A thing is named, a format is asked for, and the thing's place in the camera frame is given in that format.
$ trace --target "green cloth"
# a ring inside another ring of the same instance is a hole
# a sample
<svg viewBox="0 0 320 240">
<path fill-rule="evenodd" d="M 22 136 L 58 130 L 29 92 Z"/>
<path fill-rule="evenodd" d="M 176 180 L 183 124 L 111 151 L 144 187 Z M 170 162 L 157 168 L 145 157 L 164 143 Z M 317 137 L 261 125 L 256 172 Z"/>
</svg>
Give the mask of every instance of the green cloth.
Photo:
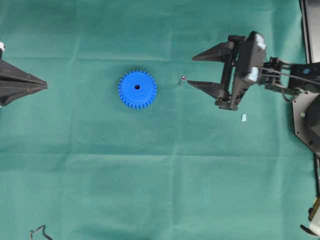
<svg viewBox="0 0 320 240">
<path fill-rule="evenodd" d="M 1 0 L 3 59 L 48 90 L 0 110 L 0 238 L 310 239 L 292 106 L 256 85 L 224 111 L 177 84 L 219 82 L 221 63 L 191 57 L 253 30 L 268 57 L 305 63 L 298 0 Z M 141 111 L 117 92 L 133 69 L 158 86 Z"/>
</svg>

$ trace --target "black cable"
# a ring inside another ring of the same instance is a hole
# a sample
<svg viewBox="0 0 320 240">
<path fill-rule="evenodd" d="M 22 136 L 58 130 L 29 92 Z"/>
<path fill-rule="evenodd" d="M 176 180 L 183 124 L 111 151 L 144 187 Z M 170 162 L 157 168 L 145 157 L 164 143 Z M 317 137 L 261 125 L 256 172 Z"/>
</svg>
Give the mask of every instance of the black cable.
<svg viewBox="0 0 320 240">
<path fill-rule="evenodd" d="M 33 234 L 35 234 L 37 231 L 39 231 L 40 229 L 42 229 L 42 235 L 48 239 L 48 240 L 53 240 L 51 237 L 49 237 L 47 234 L 46 234 L 46 225 L 42 225 L 40 227 L 38 227 L 36 230 L 31 230 L 30 231 L 30 240 L 33 240 Z"/>
<path fill-rule="evenodd" d="M 284 75 L 284 76 L 287 76 L 289 78 L 298 79 L 298 80 L 301 80 L 301 81 L 304 81 L 304 82 L 308 82 L 308 83 L 311 83 L 311 84 L 320 85 L 320 82 L 312 81 L 312 80 L 309 80 L 309 79 L 306 79 L 306 78 L 303 78 L 303 77 L 300 77 L 300 76 L 294 76 L 294 75 L 291 75 L 291 74 L 286 74 L 286 73 L 284 73 L 282 71 L 277 71 L 277 70 L 274 70 L 274 69 L 261 67 L 261 66 L 259 67 L 259 69 L 266 70 L 266 71 L 273 72 L 273 73 L 277 73 L 277 74 L 280 74 L 280 75 Z M 271 75 L 271 74 L 262 74 L 262 76 L 274 77 L 274 78 L 277 77 L 277 76 Z"/>
</svg>

